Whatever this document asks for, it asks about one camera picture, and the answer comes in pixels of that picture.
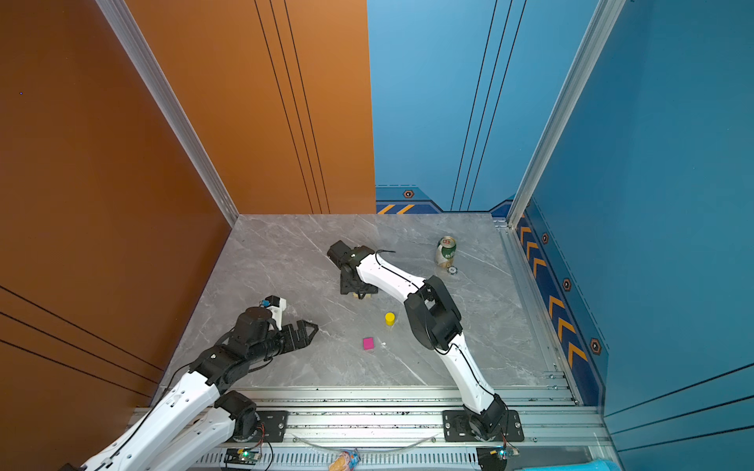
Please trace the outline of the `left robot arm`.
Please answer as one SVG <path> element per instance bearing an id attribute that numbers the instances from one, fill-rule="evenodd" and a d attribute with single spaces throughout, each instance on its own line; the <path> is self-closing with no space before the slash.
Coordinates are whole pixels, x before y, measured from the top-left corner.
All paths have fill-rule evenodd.
<path id="1" fill-rule="evenodd" d="M 186 470 L 233 437 L 259 430 L 256 403 L 233 384 L 282 354 L 305 349 L 319 326 L 306 320 L 281 326 L 283 306 L 260 304 L 188 365 L 187 372 L 112 445 L 64 470 Z"/>

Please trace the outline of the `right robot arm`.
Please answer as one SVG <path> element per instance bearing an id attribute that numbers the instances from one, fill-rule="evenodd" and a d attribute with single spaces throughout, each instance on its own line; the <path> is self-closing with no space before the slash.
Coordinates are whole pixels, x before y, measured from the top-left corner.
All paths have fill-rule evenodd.
<path id="1" fill-rule="evenodd" d="M 385 292 L 402 302 L 414 337 L 440 356 L 455 381 L 475 438 L 493 441 L 507 433 L 510 408 L 476 364 L 463 333 L 461 310 L 440 278 L 414 276 L 364 245 L 349 247 L 336 241 L 327 256 L 340 270 L 342 294 L 364 298 Z"/>

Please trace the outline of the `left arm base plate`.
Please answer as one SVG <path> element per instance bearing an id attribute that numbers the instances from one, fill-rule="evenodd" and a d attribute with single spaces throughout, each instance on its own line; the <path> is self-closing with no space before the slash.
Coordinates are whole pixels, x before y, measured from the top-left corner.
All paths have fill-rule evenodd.
<path id="1" fill-rule="evenodd" d="M 232 442 L 242 444 L 282 443 L 288 426 L 287 410 L 263 410 L 236 421 Z"/>

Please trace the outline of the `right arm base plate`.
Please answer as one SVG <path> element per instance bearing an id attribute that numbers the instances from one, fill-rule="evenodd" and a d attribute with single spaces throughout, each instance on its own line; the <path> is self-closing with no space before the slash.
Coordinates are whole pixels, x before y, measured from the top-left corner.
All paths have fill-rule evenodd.
<path id="1" fill-rule="evenodd" d="M 479 417 L 469 415 L 465 410 L 444 410 L 442 419 L 444 440 L 448 443 L 522 443 L 525 440 L 522 420 L 516 410 L 504 411 L 497 425 L 490 425 Z"/>

